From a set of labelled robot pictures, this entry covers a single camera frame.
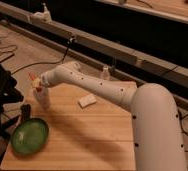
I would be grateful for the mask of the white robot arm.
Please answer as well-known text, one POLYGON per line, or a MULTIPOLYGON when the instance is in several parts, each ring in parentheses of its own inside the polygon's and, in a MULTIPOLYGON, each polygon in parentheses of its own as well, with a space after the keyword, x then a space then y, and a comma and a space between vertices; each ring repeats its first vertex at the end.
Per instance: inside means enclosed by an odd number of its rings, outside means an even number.
POLYGON ((126 85, 89 76, 80 72, 75 61, 58 65, 32 81, 41 88, 61 83, 83 88, 131 113, 137 171, 188 171, 177 105, 165 87, 126 85))

